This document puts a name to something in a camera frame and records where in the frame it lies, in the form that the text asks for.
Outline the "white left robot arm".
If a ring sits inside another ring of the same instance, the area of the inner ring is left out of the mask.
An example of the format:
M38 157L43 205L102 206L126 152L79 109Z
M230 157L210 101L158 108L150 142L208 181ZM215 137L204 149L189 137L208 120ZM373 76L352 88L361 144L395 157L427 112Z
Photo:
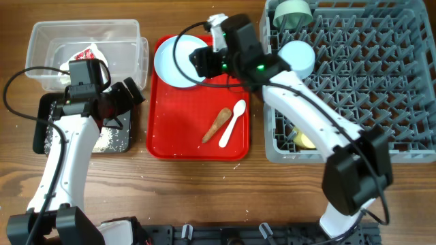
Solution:
M150 244L136 217L94 225L83 212L84 186L94 146L105 120L118 117L145 97L130 77L112 83L99 59L69 62L70 84L52 119L35 118L53 130L45 170L24 214L9 218L11 244Z

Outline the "small light blue bowl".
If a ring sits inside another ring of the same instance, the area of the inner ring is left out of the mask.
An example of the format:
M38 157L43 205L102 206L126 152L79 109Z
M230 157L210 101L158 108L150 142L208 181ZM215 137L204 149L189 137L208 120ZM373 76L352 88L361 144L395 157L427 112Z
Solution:
M278 51L278 55L290 65L301 80L309 77L314 70L315 52L306 42L288 42Z

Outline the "red snack wrapper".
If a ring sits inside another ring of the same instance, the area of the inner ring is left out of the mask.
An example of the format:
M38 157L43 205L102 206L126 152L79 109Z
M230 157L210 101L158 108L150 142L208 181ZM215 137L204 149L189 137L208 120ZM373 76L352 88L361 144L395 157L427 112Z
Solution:
M82 59L95 59L96 56L93 53L92 49L87 48L86 50L83 50L82 52L79 52L74 56L74 60L82 60Z

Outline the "brown carrot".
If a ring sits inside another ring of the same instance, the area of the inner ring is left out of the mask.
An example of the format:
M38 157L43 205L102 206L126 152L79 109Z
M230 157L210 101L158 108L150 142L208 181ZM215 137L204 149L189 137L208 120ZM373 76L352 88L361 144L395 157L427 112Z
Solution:
M206 132L204 137L202 138L202 143L207 143L214 134L230 119L232 115L232 111L229 108L222 109L216 119L214 120L213 124L209 128L209 130Z

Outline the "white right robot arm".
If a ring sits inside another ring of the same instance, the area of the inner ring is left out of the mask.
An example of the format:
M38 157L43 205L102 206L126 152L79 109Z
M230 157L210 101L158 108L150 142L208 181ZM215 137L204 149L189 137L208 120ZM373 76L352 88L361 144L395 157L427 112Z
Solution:
M322 190L328 200L320 227L332 242L344 240L393 182L388 142L380 127L364 130L336 113L307 88L290 65L266 54L246 14L216 14L201 22L211 46L189 60L202 78L227 75L292 121L325 161Z

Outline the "light blue plate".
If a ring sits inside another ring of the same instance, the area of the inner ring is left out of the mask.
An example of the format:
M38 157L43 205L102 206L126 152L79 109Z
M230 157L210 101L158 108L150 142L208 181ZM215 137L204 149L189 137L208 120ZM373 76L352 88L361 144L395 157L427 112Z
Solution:
M185 78L176 68L173 59L173 47L176 36L164 41L155 52L154 67L157 75L166 84L176 88L189 88L196 84ZM183 35L176 46L176 61L182 71L197 82L203 82L206 78L197 74L195 67L189 60L189 55L197 48L208 45L198 37Z

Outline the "yellow plastic cup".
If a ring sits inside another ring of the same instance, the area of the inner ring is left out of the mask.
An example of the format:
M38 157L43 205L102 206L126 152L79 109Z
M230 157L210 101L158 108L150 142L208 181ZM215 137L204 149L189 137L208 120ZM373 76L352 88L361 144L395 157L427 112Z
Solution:
M294 127L293 132L296 133L296 136L293 139L295 145L301 148L316 149L313 142L299 128Z

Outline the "mint green bowl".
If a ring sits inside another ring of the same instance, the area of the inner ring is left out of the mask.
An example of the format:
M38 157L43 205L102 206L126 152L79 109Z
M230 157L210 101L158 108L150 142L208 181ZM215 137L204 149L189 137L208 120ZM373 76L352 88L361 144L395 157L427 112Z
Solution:
M305 0L287 0L281 2L275 8L275 15L272 23L275 27L280 28L282 23L286 29L295 29L298 23L308 25L313 20L309 4Z

